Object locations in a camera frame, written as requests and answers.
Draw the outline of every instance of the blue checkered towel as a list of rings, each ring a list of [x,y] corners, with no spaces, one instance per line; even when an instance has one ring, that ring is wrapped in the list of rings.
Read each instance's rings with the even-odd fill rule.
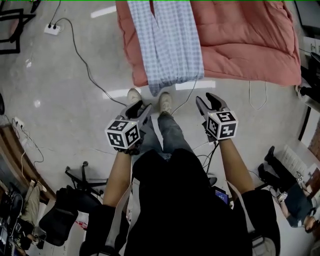
[[[128,1],[140,43],[149,89],[204,77],[204,63],[189,1]]]

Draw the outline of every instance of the foot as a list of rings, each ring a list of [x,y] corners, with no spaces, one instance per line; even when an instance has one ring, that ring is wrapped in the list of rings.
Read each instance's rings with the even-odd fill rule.
[[[270,147],[268,154],[266,154],[264,160],[269,162],[274,157],[275,146]]]
[[[41,191],[43,191],[43,192],[47,192],[46,187],[45,187],[44,185],[42,185],[39,181],[37,182],[37,184],[39,184],[39,185],[40,185],[40,187],[41,187]]]
[[[259,165],[258,173],[259,173],[260,179],[263,180],[263,176],[264,176],[264,173],[265,173],[265,166],[264,166],[263,163]]]
[[[34,187],[35,187],[35,184],[36,184],[36,182],[35,182],[34,180],[31,180],[31,181],[30,181],[30,187],[33,187],[33,188],[34,188]]]
[[[127,94],[129,104],[137,103],[138,101],[142,101],[142,97],[140,93],[135,89],[131,88]]]
[[[172,97],[168,92],[161,94],[159,99],[160,104],[160,114],[167,112],[171,115],[172,113]]]
[[[47,189],[46,189],[46,187],[44,185],[42,185],[42,191],[43,192],[47,192]]]

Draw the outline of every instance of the floor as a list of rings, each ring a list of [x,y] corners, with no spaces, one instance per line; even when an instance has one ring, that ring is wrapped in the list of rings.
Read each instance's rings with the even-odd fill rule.
[[[76,55],[67,22],[59,23],[63,31],[58,36],[43,33],[57,5],[57,1],[42,2],[37,16],[23,31],[21,53],[0,56],[0,92],[6,114],[10,119],[21,119],[25,130],[40,147],[44,161],[36,163],[36,168],[54,191],[71,183],[64,173],[66,166],[77,170],[83,161],[89,162],[87,175],[90,178],[106,179],[109,176],[116,151],[108,145],[104,130],[122,109],[89,81],[86,67]],[[78,51],[88,62],[94,79],[106,91],[118,95],[117,100],[125,103],[124,95],[133,82],[123,51],[117,15],[110,13],[90,17],[92,12],[112,5],[113,2],[103,1],[62,1],[54,20],[66,17],[72,21]],[[6,8],[18,6],[27,9],[31,4],[7,2]],[[267,102],[256,111],[249,103],[248,81],[214,79],[198,83],[207,88],[196,87],[188,102],[174,114],[196,155],[207,155],[213,149],[211,145],[204,144],[207,138],[201,125],[203,118],[195,102],[196,96],[205,99],[206,92],[217,94],[235,111],[239,127],[233,141],[247,168],[253,172],[257,172],[270,146],[275,145],[280,151],[287,141],[298,137],[305,105],[298,100],[293,87],[266,83]],[[256,108],[265,101],[264,85],[260,81],[251,82],[251,103]],[[174,109],[190,94],[191,90],[186,87],[166,89],[172,93]],[[156,109],[158,99],[152,98],[147,87],[141,88],[141,94],[146,102],[154,103]],[[158,115],[155,110],[153,122]],[[32,143],[26,146],[26,153],[32,161],[42,159]],[[218,177],[219,187],[227,189],[219,149],[213,156],[209,172]],[[258,186],[260,181],[253,173],[252,178]],[[278,220],[282,230],[281,255],[305,255],[306,243],[310,243],[312,238],[301,229],[289,228],[281,213]],[[292,248],[299,248],[297,250],[301,253],[296,254],[295,251],[292,254]]]

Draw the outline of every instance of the power strip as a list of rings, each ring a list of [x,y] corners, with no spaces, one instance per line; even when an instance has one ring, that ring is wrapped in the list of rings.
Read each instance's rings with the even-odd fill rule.
[[[60,29],[61,27],[58,25],[51,24],[49,27],[49,24],[47,24],[44,28],[44,33],[57,36],[61,31]]]

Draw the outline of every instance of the black cable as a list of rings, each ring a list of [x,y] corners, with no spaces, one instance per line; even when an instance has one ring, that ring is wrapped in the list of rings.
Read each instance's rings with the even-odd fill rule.
[[[76,46],[76,41],[75,41],[74,26],[72,25],[72,22],[71,22],[68,18],[60,18],[60,19],[58,19],[58,20],[55,22],[54,26],[56,26],[57,23],[58,23],[59,21],[61,21],[61,20],[66,20],[67,22],[70,23],[71,30],[72,30],[72,39],[73,39],[74,49],[75,49],[76,54],[79,56],[79,58],[80,58],[80,59],[82,60],[82,62],[85,64],[85,67],[86,67],[86,71],[87,71],[87,73],[88,73],[89,80],[90,80],[96,87],[98,87],[101,91],[103,91],[103,92],[105,93],[105,95],[107,95],[110,100],[112,100],[113,102],[119,103],[119,104],[121,104],[121,105],[123,105],[123,106],[126,107],[126,106],[127,106],[126,104],[124,104],[124,103],[122,103],[122,102],[120,102],[120,101],[117,101],[117,100],[115,100],[114,98],[112,98],[112,97],[109,95],[109,93],[107,93],[106,90],[103,89],[101,86],[99,86],[99,85],[97,84],[97,82],[93,79],[88,63],[82,58],[82,56],[81,56],[81,55],[79,54],[79,52],[78,52],[78,49],[77,49],[77,46]]]
[[[210,168],[212,157],[214,156],[214,153],[215,153],[215,151],[216,151],[218,146],[219,146],[219,143],[214,147],[214,149],[211,152],[211,156],[210,156],[209,163],[208,163],[208,168],[206,169],[206,174],[207,175],[208,175],[208,172],[209,172],[209,168]]]
[[[299,50],[301,50],[301,51],[304,51],[304,52],[306,52],[306,53],[310,53],[310,52],[308,52],[308,51],[306,51],[306,50],[303,50],[303,49],[301,49],[301,48],[299,48]]]
[[[205,162],[206,162],[206,161],[207,161],[207,159],[209,158],[209,156],[208,156],[208,155],[206,155],[206,154],[200,154],[200,155],[197,155],[196,157],[197,157],[197,158],[198,158],[198,157],[206,157],[206,159],[204,160],[204,162],[203,162],[203,164],[202,164],[202,167],[204,167]]]
[[[18,130],[16,128],[17,127],[17,123],[16,123],[14,118],[11,119],[11,125],[12,125],[12,127],[14,129],[15,134],[17,135],[18,139],[20,140],[20,134],[19,134],[19,132],[18,132]]]
[[[56,13],[57,13],[57,11],[58,11],[58,9],[59,9],[59,7],[60,7],[60,5],[61,5],[61,0],[59,1],[58,7],[55,9],[54,15],[53,15],[53,17],[52,17],[52,19],[51,19],[51,21],[50,21],[50,23],[49,23],[49,26],[51,25],[51,22],[54,20],[54,18],[55,18],[55,16],[56,16]]]
[[[248,172],[249,172],[249,173],[253,173],[253,174],[255,174],[255,176],[257,176],[257,177],[258,177],[258,179],[259,179],[260,181],[262,181],[262,182],[263,182],[263,180],[259,177],[259,175],[258,175],[258,174],[256,174],[254,171],[248,170]]]

